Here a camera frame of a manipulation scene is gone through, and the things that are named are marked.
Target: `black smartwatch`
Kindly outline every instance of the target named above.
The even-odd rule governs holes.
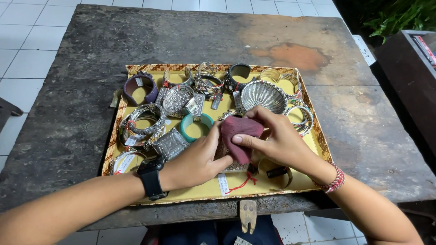
[[[164,168],[164,163],[165,157],[163,156],[154,160],[143,160],[136,171],[150,201],[156,201],[168,195],[169,191],[163,192],[159,181],[159,171]]]

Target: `wooden table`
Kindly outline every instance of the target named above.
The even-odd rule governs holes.
[[[126,64],[296,67],[335,163],[393,202],[436,198],[436,177],[339,18],[78,5],[0,174],[0,211],[99,174]],[[321,192],[251,198],[258,215],[334,207]],[[237,216],[237,200],[128,207],[84,228]]]

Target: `yellow tray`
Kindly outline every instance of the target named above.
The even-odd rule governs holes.
[[[169,70],[171,77],[170,80],[173,83],[182,82],[185,79],[184,76],[184,68],[189,67],[194,74],[197,70],[198,65],[193,64],[158,64],[158,65],[127,65],[127,71],[129,73],[129,77],[135,75],[138,71],[146,71],[153,75],[153,79],[155,80],[158,88],[160,89],[162,86],[163,74],[165,70]],[[221,79],[224,77],[225,71],[229,69],[230,65],[218,65],[217,76]],[[318,156],[327,161],[332,161],[330,150],[328,148],[327,142],[324,138],[323,132],[321,130],[320,123],[315,114],[315,110],[313,109],[310,98],[307,94],[306,87],[304,86],[303,80],[300,76],[300,73],[296,68],[279,68],[279,67],[269,67],[269,66],[255,66],[251,65],[251,73],[247,79],[243,77],[236,77],[235,79],[238,82],[244,83],[249,82],[253,76],[258,76],[261,71],[267,68],[273,68],[278,70],[281,74],[284,73],[293,73],[296,77],[300,79],[302,86],[302,94],[303,101],[306,105],[309,106],[313,113],[314,125],[313,129],[309,134],[303,137],[304,142],[315,152]],[[281,87],[286,93],[293,94],[294,86],[291,82],[287,80],[280,80],[276,83],[277,86]],[[136,101],[140,102],[143,100],[146,91],[142,88],[137,89],[133,93],[133,97]],[[233,96],[229,91],[226,91],[223,96],[223,100],[219,104],[218,110],[211,109],[212,102],[205,101],[203,106],[203,113],[208,114],[213,120],[217,120],[219,116],[221,116],[224,112],[226,112],[230,108],[234,108],[235,104],[233,101]],[[112,129],[112,134],[109,142],[109,146],[107,148],[102,175],[106,176],[109,173],[109,162],[112,158],[118,156],[122,151],[124,151],[124,146],[119,142],[117,131],[121,120],[125,115],[131,113],[135,109],[134,106],[131,106],[127,103],[127,100],[121,95],[118,104],[118,111],[116,114],[115,123]],[[303,114],[300,110],[294,110],[292,115],[289,115],[289,118],[293,122],[301,121]],[[177,127],[179,130],[179,124],[181,119],[169,117],[170,123],[166,125],[166,132],[168,132],[171,128]],[[138,121],[138,127],[144,128],[150,125],[150,122],[146,120]],[[187,134],[191,137],[199,137],[203,135],[204,131],[207,130],[201,126],[199,123],[194,123],[187,128]],[[135,156],[131,164],[127,169],[131,169],[138,165],[142,161],[142,157]],[[141,199],[134,203],[133,205],[153,205],[153,204],[170,204],[170,203],[179,203],[185,201],[197,201],[197,200],[214,200],[214,199],[227,199],[227,198],[242,198],[242,197],[258,197],[258,196],[266,196],[266,195],[275,195],[275,194],[286,194],[286,193],[297,193],[297,192],[306,192],[306,191],[316,191],[319,190],[318,187],[314,186],[310,178],[302,173],[299,173],[295,170],[293,172],[293,181],[292,183],[283,191],[273,191],[272,189],[281,189],[287,183],[287,175],[276,177],[273,179],[268,179],[266,176],[266,171],[277,167],[277,165],[269,160],[263,160],[259,165],[259,174],[255,176],[258,180],[256,185],[253,184],[252,181],[248,181],[248,183],[243,187],[237,190],[232,191],[229,195],[222,196],[221,191],[218,184],[218,178],[204,183],[203,185],[171,191],[168,194],[168,197],[160,199],[158,201],[149,201],[148,198]],[[231,173],[225,174],[227,178],[227,183],[229,188],[234,188],[240,186],[246,179],[246,173]]]

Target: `red cloth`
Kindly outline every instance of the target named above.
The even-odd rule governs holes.
[[[248,164],[251,160],[252,149],[232,143],[236,134],[247,134],[259,138],[263,132],[263,125],[249,118],[230,116],[221,124],[221,137],[230,151],[231,156],[240,164]]]

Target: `dark pants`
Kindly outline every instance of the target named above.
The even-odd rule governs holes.
[[[233,245],[240,237],[253,245],[282,244],[270,215],[258,216],[252,235],[243,233],[240,221],[195,221],[162,226],[159,245]]]

